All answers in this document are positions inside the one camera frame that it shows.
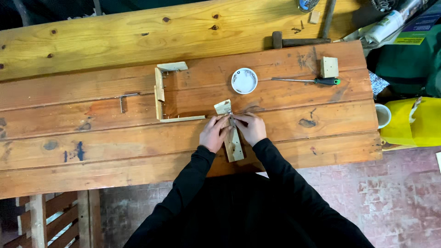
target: screwdriver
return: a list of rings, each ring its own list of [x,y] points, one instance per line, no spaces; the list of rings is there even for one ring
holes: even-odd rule
[[[281,79],[281,78],[272,78],[271,80],[281,80],[281,81],[297,81],[297,82],[314,82],[321,83],[325,85],[337,85],[340,83],[340,79],[338,78],[315,78],[314,80],[300,80],[300,79]]]

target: hammer head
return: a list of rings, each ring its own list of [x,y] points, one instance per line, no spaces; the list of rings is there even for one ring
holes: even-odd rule
[[[282,48],[282,31],[273,32],[273,48],[274,49]]]

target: hand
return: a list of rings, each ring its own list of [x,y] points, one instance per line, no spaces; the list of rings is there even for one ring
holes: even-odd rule
[[[227,136],[228,132],[233,128],[232,126],[222,128],[229,117],[230,115],[224,117],[213,116],[199,135],[199,145],[205,146],[209,151],[214,153],[219,151],[225,136]]]
[[[266,138],[265,122],[263,122],[262,118],[250,112],[243,115],[233,115],[233,118],[239,120],[236,121],[236,126],[252,147]],[[248,126],[245,126],[240,120],[248,123]]]

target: white container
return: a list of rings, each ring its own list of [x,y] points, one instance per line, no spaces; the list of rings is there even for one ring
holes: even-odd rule
[[[233,73],[231,86],[239,94],[251,93],[257,86],[257,75],[249,68],[240,68]]]
[[[392,113],[388,107],[379,103],[375,104],[375,110],[377,111],[378,128],[384,128],[392,119]]]

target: blue paint stain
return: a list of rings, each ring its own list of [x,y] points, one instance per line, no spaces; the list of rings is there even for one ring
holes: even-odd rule
[[[80,159],[80,161],[83,161],[84,151],[82,150],[82,141],[78,142],[77,152],[78,158]]]

